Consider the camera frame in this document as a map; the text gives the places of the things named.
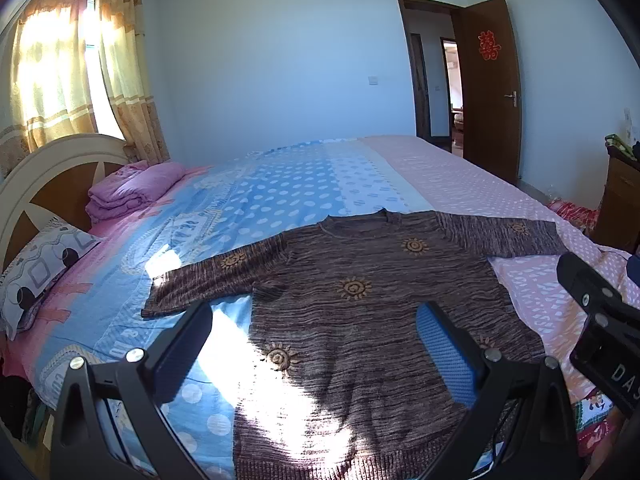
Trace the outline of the brown knit sun-pattern sweater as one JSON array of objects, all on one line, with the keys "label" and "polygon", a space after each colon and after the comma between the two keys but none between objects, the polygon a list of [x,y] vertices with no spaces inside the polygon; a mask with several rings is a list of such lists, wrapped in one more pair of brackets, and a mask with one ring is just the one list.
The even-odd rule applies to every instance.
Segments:
[{"label": "brown knit sun-pattern sweater", "polygon": [[233,466],[240,479],[410,479],[463,416],[416,331],[434,301],[485,349],[530,362],[540,337],[492,258],[564,252],[553,222],[439,211],[374,214],[286,231],[153,281],[146,318],[247,295]]}]

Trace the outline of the yellow floral curtain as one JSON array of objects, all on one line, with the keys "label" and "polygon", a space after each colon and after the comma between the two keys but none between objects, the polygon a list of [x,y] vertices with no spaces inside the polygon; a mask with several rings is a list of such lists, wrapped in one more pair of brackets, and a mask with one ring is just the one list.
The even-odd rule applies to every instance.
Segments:
[{"label": "yellow floral curtain", "polygon": [[1,173],[46,144],[96,133],[88,51],[132,162],[166,162],[149,84],[142,0],[29,0],[1,44]]}]

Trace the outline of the brown wooden door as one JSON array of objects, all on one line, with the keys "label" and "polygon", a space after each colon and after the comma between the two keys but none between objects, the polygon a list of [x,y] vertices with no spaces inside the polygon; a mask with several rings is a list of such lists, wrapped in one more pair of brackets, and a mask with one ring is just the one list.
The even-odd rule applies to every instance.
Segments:
[{"label": "brown wooden door", "polygon": [[[454,21],[463,88],[464,158],[511,184],[520,176],[522,113],[518,49],[506,0],[486,0],[459,11]],[[485,62],[477,36],[491,30],[502,45]],[[518,92],[518,107],[504,97]]]}]

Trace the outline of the wooden side cabinet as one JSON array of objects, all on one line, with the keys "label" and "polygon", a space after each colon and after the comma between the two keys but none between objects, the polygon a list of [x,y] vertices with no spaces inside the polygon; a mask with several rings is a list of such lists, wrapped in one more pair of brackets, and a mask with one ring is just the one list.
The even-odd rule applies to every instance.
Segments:
[{"label": "wooden side cabinet", "polygon": [[608,177],[591,239],[634,254],[639,247],[639,169],[610,156]]}]

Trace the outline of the dark brown door frame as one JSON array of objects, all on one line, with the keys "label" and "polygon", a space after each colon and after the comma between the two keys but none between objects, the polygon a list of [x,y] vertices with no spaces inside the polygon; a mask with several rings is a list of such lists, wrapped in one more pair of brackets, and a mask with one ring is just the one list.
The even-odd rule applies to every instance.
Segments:
[{"label": "dark brown door frame", "polygon": [[411,70],[416,135],[462,153],[463,92],[452,7],[431,0],[398,0]]}]

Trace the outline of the folded purple blanket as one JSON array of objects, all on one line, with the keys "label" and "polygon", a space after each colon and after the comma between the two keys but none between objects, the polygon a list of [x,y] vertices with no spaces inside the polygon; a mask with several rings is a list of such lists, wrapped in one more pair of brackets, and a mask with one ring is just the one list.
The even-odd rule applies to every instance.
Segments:
[{"label": "folded purple blanket", "polygon": [[89,188],[86,213],[95,226],[154,204],[186,174],[178,162],[122,166]]}]

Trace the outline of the cream and wood headboard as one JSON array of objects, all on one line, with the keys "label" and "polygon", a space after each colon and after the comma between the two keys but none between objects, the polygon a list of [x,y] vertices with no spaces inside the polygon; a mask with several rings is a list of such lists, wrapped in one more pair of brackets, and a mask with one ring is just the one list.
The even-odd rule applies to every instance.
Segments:
[{"label": "cream and wood headboard", "polygon": [[88,191],[128,164],[126,143],[114,136],[64,136],[23,159],[1,183],[1,266],[58,217],[87,231]]}]

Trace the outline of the red double-happiness door decoration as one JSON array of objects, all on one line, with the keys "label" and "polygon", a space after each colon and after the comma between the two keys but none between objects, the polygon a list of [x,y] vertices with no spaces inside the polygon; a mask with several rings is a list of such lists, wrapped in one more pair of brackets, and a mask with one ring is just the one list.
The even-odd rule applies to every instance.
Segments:
[{"label": "red double-happiness door decoration", "polygon": [[502,50],[502,45],[498,43],[495,33],[491,30],[483,30],[477,36],[478,53],[485,61],[497,61]]}]

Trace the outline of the grey patterned pillow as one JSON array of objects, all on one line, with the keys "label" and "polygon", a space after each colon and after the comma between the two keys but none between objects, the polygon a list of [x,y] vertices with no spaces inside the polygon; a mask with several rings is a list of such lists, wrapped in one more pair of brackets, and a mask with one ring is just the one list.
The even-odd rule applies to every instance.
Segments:
[{"label": "grey patterned pillow", "polygon": [[1,275],[1,329],[13,340],[32,327],[44,297],[102,238],[54,217]]}]

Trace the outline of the blue pink polka-dot bedspread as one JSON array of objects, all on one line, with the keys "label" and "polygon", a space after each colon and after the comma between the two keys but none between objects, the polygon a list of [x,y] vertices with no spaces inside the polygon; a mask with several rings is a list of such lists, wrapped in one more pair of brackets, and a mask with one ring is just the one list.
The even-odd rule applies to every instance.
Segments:
[{"label": "blue pink polka-dot bedspread", "polygon": [[[186,170],[154,204],[86,232],[103,242],[51,289],[32,323],[2,341],[2,375],[32,387],[54,408],[74,356],[119,360],[146,347],[177,317],[142,320],[151,278],[255,240],[331,216],[436,209],[452,214],[554,221],[567,248],[639,307],[639,289],[626,277],[628,252],[594,244],[552,210],[470,162],[412,136],[309,142],[248,155],[216,167]],[[592,451],[608,433],[612,403],[573,370],[568,354],[584,312],[555,281],[551,257],[491,261],[518,316],[536,330],[562,363],[572,401],[578,401],[579,444]],[[217,301],[214,341],[174,402],[163,412],[212,479],[232,479],[234,367],[213,351],[246,350],[250,298]]]}]

